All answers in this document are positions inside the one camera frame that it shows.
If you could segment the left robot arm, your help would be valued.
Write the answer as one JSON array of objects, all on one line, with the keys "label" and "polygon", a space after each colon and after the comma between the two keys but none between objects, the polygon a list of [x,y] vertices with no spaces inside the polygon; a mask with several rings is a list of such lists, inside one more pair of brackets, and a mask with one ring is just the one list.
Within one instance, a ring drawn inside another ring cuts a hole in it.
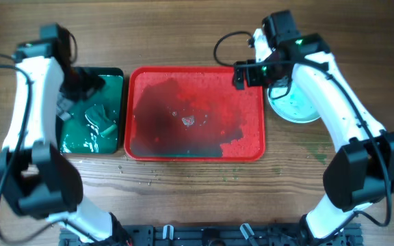
[{"label": "left robot arm", "polygon": [[130,245],[119,220],[85,197],[78,170],[59,150],[57,120],[105,86],[95,71],[76,67],[76,58],[74,35],[57,23],[43,25],[37,40],[19,44],[11,56],[16,96],[0,151],[0,205],[60,225],[84,245]]}]

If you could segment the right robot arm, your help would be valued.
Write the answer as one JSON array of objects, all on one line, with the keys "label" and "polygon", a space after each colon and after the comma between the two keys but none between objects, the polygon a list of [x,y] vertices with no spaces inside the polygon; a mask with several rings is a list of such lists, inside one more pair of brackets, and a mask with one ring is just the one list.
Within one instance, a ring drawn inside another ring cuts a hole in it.
[{"label": "right robot arm", "polygon": [[324,39],[303,36],[285,10],[264,18],[248,43],[255,57],[234,64],[235,87],[266,88],[274,111],[291,122],[321,119],[336,151],[323,175],[323,198],[299,222],[299,244],[331,241],[375,203],[391,209],[394,132],[366,110]]}]

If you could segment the green yellow sponge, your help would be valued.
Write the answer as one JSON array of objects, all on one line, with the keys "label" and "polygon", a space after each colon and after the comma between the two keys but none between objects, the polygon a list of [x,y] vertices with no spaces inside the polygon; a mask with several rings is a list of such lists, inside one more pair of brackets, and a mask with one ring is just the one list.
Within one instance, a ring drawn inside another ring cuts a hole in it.
[{"label": "green yellow sponge", "polygon": [[103,105],[92,105],[84,115],[101,137],[107,137],[117,129],[117,125],[107,117]]}]

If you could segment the white plate top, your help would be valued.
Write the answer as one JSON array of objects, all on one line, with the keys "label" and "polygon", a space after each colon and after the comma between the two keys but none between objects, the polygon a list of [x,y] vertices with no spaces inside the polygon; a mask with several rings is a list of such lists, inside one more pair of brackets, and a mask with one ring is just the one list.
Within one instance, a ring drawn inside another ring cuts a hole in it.
[{"label": "white plate top", "polygon": [[319,113],[293,81],[283,79],[267,89],[267,100],[273,111],[286,121],[306,124],[320,119]]}]

